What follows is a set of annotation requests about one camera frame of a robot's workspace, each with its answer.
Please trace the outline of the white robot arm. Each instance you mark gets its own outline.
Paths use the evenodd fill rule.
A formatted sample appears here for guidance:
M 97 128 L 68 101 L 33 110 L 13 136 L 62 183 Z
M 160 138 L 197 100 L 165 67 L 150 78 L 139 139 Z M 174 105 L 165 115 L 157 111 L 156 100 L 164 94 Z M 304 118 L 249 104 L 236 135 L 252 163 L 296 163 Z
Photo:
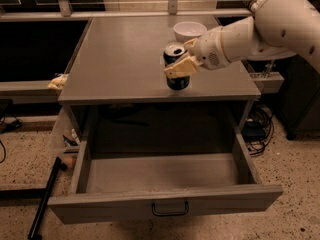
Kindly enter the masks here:
M 299 55 L 320 70 L 320 14 L 308 0 L 244 0 L 253 15 L 184 43 L 186 53 L 164 69 L 167 78 L 224 68 L 241 60 Z

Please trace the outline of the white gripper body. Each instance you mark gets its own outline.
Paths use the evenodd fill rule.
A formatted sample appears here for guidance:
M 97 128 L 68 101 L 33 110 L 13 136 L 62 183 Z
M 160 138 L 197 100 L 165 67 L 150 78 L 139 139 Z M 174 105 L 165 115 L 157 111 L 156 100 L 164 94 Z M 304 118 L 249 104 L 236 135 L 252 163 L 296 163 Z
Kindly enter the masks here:
M 222 26 L 218 26 L 201 35 L 193 46 L 194 56 L 201 66 L 208 70 L 224 68 L 230 64 L 221 44 Z

